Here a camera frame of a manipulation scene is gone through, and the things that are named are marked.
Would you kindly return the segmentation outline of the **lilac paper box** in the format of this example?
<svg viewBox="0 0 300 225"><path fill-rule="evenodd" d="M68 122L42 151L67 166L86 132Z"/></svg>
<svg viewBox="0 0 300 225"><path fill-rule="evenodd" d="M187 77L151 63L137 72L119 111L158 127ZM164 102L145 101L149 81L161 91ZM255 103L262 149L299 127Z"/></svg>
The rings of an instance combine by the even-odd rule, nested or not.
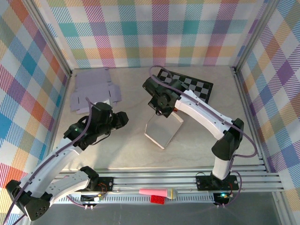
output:
<svg viewBox="0 0 300 225"><path fill-rule="evenodd" d="M75 89L70 95L70 111L87 113L86 98L93 104L109 99L113 106L122 100L120 87L112 82L109 69L94 68L77 73Z"/></svg>

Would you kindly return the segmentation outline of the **pink toy microphone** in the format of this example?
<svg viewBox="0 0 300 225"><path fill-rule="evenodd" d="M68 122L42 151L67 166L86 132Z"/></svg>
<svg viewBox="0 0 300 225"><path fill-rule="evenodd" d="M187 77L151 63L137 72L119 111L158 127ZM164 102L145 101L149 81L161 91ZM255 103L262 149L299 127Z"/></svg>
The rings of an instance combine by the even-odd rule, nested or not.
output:
<svg viewBox="0 0 300 225"><path fill-rule="evenodd" d="M163 188L163 189L141 188L139 190L139 194L155 195L155 196L165 197L171 200L176 199L178 197L178 191L174 188Z"/></svg>

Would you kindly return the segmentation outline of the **large red toy brick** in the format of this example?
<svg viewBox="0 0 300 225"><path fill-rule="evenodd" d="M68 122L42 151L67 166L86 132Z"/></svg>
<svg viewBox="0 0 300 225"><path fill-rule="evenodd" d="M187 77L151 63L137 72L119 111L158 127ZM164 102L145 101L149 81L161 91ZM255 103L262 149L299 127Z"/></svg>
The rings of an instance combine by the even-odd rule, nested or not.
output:
<svg viewBox="0 0 300 225"><path fill-rule="evenodd" d="M163 205L165 203L165 197L158 196L158 195L151 195L150 202L154 204L161 204Z"/></svg>

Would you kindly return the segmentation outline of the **narrow aluminium frame rail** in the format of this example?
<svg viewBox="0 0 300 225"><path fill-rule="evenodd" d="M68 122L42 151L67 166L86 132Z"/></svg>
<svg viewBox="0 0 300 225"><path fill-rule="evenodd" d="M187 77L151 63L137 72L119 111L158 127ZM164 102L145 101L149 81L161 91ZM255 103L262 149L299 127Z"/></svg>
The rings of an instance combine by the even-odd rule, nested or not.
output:
<svg viewBox="0 0 300 225"><path fill-rule="evenodd" d="M63 92L63 95L61 97L61 101L60 101L60 107L59 107L59 111L58 111L58 115L57 115L57 119L54 123L54 127L53 127L53 131L52 131L52 135L51 135L51 139L50 139L50 143L49 143L49 146L47 147L44 155L43 155L43 159L45 159L49 153L52 152L54 146L55 146L55 139L56 139L56 135L57 135L57 132L58 132L58 129L59 129L59 125L60 125L60 120L61 120L61 117L62 117L62 113L63 113L63 109L64 109L64 104L65 104L65 101L66 101L66 98L67 98L67 93L68 93L68 89L69 89L69 86L70 86L70 81L72 79L72 74L68 77L67 81L66 81L66 86L64 88L64 92Z"/></svg>
<svg viewBox="0 0 300 225"><path fill-rule="evenodd" d="M267 160L267 158L264 154L264 151L263 151L263 148L262 148L262 143L261 143L261 140L259 138L258 132L257 132L256 127L255 127L254 117L253 117L252 112L250 110L250 107L249 107L249 104L248 104L248 101L247 101L246 93L245 93L245 91L242 87L242 83L241 83L241 80L240 80L240 77L239 77L239 73L237 73L235 71L235 68L233 68L233 67L231 67L230 69L231 69L233 79L235 81L239 96L240 96L241 101L242 101L242 106L243 106L243 109L244 109L244 112L245 112L245 115L246 115L246 119L247 119L247 123L248 123L249 130L250 130L250 133L251 133L251 137L252 137L253 141L255 142L255 144L257 146L258 157L263 160L266 171L268 173L270 173L271 170L270 170L270 167L269 167L269 163L268 163L268 160Z"/></svg>

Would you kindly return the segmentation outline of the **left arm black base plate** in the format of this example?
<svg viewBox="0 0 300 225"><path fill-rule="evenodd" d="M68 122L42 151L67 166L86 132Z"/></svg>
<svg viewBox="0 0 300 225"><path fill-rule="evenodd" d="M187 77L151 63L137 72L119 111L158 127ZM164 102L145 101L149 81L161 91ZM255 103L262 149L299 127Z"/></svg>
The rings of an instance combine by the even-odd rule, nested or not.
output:
<svg viewBox="0 0 300 225"><path fill-rule="evenodd" d="M113 190L114 177L92 178L86 188L81 188L77 192L111 192Z"/></svg>

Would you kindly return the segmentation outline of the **aluminium frame post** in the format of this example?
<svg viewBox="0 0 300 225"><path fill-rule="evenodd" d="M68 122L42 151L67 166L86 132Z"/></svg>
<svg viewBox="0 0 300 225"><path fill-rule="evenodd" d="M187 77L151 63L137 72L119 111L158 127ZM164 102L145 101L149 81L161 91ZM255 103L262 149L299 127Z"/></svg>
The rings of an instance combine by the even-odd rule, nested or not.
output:
<svg viewBox="0 0 300 225"><path fill-rule="evenodd" d="M238 41L230 66L239 72L261 36L280 0L257 0Z"/></svg>
<svg viewBox="0 0 300 225"><path fill-rule="evenodd" d="M57 58L63 71L67 74L68 77L71 77L72 69L67 63L67 60L65 59L61 49L59 48L59 45L57 44L34 0L22 0L22 2L28 10L29 14L32 16L46 43L50 46L50 49L52 50L54 56Z"/></svg>

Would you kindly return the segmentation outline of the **white paper box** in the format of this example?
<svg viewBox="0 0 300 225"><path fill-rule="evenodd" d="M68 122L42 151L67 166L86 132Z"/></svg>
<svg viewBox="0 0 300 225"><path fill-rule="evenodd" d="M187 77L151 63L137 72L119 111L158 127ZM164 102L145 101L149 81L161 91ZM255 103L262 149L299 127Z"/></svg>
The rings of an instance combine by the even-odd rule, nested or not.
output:
<svg viewBox="0 0 300 225"><path fill-rule="evenodd" d="M154 114L146 124L144 135L158 147L165 149L183 122L174 112L168 118Z"/></svg>

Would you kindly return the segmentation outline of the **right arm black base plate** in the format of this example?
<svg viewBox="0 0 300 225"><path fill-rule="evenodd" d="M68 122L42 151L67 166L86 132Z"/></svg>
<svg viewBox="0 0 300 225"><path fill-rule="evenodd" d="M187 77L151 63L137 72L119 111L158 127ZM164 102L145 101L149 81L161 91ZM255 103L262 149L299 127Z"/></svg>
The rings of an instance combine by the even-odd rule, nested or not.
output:
<svg viewBox="0 0 300 225"><path fill-rule="evenodd" d="M235 191L239 189L237 177L228 175L224 180L220 180L214 175L196 176L198 191Z"/></svg>

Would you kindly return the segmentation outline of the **black grey chessboard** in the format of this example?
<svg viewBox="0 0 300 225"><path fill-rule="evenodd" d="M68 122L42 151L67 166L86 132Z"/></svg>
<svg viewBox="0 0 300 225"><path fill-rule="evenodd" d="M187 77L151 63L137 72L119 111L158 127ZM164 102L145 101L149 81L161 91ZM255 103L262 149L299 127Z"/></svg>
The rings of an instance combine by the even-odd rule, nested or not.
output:
<svg viewBox="0 0 300 225"><path fill-rule="evenodd" d="M172 80L179 80L184 83L194 94L200 98L203 102L208 103L210 94L213 88L213 83L203 81L197 78L192 78L183 74L170 72L172 76L169 76L167 72L160 69L157 77L165 84L170 84Z"/></svg>

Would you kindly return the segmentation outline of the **wide aluminium frame rail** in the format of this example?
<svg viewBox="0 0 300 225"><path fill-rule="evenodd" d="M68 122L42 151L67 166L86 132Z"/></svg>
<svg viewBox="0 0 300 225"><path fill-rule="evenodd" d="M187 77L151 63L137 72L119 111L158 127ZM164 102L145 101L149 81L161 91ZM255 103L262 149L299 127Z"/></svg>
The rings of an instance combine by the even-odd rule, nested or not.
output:
<svg viewBox="0 0 300 225"><path fill-rule="evenodd" d="M224 192L198 191L196 176L210 175L211 167L190 168L123 168L99 169L95 172L100 177L114 177L110 194L137 194L141 188L163 189L174 188L180 194L196 192ZM73 175L76 170L60 172L55 178L57 182ZM267 172L263 164L238 165L233 167L230 175L237 177L239 189L244 192L281 192L284 187L278 173Z"/></svg>

